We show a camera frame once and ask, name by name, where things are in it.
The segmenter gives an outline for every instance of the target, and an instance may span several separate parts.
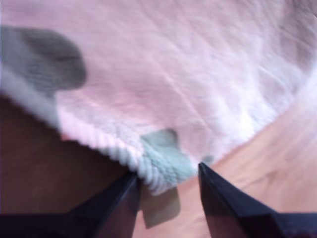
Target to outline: ribbed fabric edge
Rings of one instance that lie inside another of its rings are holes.
[[[47,126],[55,128],[61,133],[58,119],[51,116],[50,106],[53,105],[50,104],[52,103],[36,93],[35,90],[30,89],[22,79],[17,78],[19,76],[2,68],[2,93],[15,104],[21,106],[25,112],[35,116],[36,119],[45,122]],[[71,136],[81,145],[97,149],[102,154],[108,155],[112,160],[118,161],[121,165],[127,166],[131,171],[136,172],[138,177],[143,179],[144,184],[148,186],[151,194],[159,195],[176,186],[176,184],[170,184],[165,180],[159,169],[153,166],[148,159],[144,158],[143,152],[127,145],[113,135],[94,129],[92,125],[79,121],[78,118],[72,118],[73,116],[66,112],[61,105],[59,107],[61,107],[59,112],[69,119],[69,123],[73,123],[72,127],[66,128],[62,133]],[[84,138],[83,134],[78,133],[83,131],[82,129],[89,131],[89,138]],[[100,140],[108,140],[109,145],[112,145],[109,147],[110,149],[99,148],[98,143]]]

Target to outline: wooden surface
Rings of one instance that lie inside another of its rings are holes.
[[[282,212],[317,212],[317,87],[246,146],[213,168]],[[1,211],[67,211],[125,172],[1,99]],[[208,238],[197,178],[151,197],[143,192],[135,238]]]

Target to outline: brown wood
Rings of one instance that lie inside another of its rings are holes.
[[[213,166],[281,212],[317,212],[317,85],[250,143]],[[62,212],[126,169],[59,135],[1,99],[1,212]],[[135,238],[210,237],[197,178],[159,197],[143,193]]]

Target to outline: white ribbed trim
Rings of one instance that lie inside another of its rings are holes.
[[[2,92],[13,102],[21,105],[26,112],[46,122],[49,127],[59,130],[60,121],[57,115],[51,111],[52,108],[55,107],[52,101],[31,89],[19,75],[14,74],[6,68],[2,68],[1,70]],[[104,133],[96,129],[93,125],[89,125],[79,118],[74,118],[62,105],[58,105],[58,107],[58,113],[63,114],[63,117],[67,118],[65,121],[67,126],[64,127],[65,131],[60,132],[69,135],[82,145],[87,145],[92,149],[98,149],[101,153],[109,155],[112,160],[118,161],[123,166],[127,166],[131,171],[136,171],[138,177],[144,180],[144,184],[148,185],[153,195],[161,194],[175,187],[179,182],[166,181],[164,174],[162,174],[159,168],[151,164],[150,159],[144,157],[143,151],[139,151],[127,145],[123,140],[116,137],[116,135]],[[106,150],[105,147],[100,147],[105,144],[109,145]]]

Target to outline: pink fabric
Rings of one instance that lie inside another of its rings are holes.
[[[2,25],[54,30],[81,52],[86,81],[56,91],[53,125],[92,148],[126,149],[129,156],[112,158],[141,177],[158,171],[146,181],[155,192],[250,140],[316,80],[314,0],[4,0],[1,7]],[[4,70],[6,94],[49,120],[35,109],[45,100],[23,101],[27,85]],[[190,167],[172,163],[177,156],[160,151],[161,142],[142,139],[167,129]],[[170,182],[168,173],[182,176]]]

